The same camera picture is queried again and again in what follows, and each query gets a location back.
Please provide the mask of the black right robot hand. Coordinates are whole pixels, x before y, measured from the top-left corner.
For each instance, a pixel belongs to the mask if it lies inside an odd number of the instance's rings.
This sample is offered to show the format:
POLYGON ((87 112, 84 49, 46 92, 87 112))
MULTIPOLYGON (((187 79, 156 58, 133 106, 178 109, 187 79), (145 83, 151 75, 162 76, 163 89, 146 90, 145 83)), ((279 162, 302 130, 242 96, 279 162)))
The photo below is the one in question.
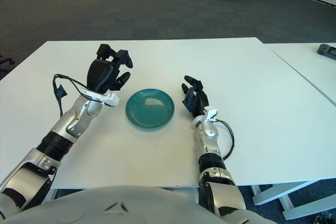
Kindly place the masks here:
POLYGON ((209 106, 208 98, 203 91, 201 80, 196 80, 190 76, 184 76, 184 80, 190 85, 181 84, 182 91, 185 95, 182 103, 192 114, 193 118, 204 115, 204 108, 209 106))

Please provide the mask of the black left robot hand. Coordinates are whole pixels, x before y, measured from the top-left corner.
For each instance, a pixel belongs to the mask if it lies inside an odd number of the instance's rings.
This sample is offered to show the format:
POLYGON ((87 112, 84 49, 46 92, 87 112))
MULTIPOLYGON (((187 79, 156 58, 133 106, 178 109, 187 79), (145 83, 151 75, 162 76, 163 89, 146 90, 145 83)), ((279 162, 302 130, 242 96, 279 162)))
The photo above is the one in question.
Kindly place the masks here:
POLYGON ((114 51, 108 44, 101 44, 97 58, 91 63, 87 74, 87 89, 105 94, 107 91, 119 91, 129 80, 131 74, 120 73, 120 66, 133 67, 127 50, 114 51))

